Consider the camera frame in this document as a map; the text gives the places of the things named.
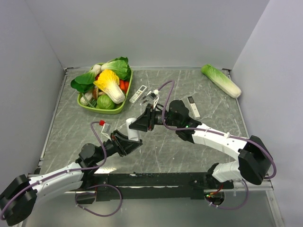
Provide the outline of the white remote with coloured buttons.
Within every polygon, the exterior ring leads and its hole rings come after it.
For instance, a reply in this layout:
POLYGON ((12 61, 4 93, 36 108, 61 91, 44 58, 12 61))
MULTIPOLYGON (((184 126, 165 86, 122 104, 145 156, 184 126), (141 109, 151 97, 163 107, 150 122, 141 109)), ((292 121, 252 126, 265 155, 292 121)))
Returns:
POLYGON ((135 122, 136 118, 128 118, 126 120, 126 129, 127 129, 127 136, 129 140, 133 140, 133 141, 139 141, 139 131, 138 130, 133 130, 130 129, 130 125, 131 123, 135 122))

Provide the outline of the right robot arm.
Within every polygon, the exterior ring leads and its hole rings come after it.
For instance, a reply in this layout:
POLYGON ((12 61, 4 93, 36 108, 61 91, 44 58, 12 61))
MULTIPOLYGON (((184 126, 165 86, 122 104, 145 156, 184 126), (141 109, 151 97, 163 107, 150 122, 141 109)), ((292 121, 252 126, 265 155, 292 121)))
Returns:
POLYGON ((259 137, 237 137, 214 130, 191 118, 181 100, 172 101, 168 110, 161 111, 148 104, 140 117, 130 119, 127 130, 132 133, 147 132, 152 131, 155 125, 167 125, 182 140, 216 149, 234 159, 229 163, 211 166, 206 180, 211 188, 218 188, 223 182, 236 179, 260 185, 273 160, 259 137))

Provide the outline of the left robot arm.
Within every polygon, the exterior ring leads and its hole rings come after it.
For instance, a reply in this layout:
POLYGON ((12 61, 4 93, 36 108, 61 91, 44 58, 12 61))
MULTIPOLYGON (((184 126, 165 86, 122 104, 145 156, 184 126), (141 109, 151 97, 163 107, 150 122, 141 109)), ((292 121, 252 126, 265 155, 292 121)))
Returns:
POLYGON ((94 183, 93 174, 108 157, 115 153, 127 156, 142 144, 138 131, 130 130, 124 135, 115 130, 99 147, 85 144, 79 158, 64 168, 32 178, 17 176, 0 195, 0 219, 13 226, 25 220, 39 203, 67 191, 90 189, 94 183))

